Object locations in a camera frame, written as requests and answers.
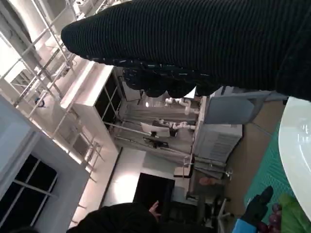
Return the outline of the black left hand blue tape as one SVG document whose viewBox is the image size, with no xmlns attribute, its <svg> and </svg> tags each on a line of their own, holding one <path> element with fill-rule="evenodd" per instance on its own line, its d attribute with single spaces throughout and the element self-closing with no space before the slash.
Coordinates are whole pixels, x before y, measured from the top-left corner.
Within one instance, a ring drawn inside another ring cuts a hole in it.
<svg viewBox="0 0 311 233">
<path fill-rule="evenodd" d="M 254 196 L 246 207 L 245 213 L 237 219 L 232 233 L 256 233 L 257 226 L 268 211 L 267 204 L 273 193 L 273 188 L 268 186 L 261 194 Z"/>
</svg>

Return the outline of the black knitted gloved right hand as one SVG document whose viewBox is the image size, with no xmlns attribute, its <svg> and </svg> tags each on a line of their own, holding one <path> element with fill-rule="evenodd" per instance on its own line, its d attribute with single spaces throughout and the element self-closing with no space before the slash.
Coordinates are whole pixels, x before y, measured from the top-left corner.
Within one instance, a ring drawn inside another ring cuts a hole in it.
<svg viewBox="0 0 311 233">
<path fill-rule="evenodd" d="M 130 0 L 61 31 L 81 58 L 147 71 L 173 97 L 200 87 L 276 91 L 311 99 L 308 0 Z"/>
</svg>

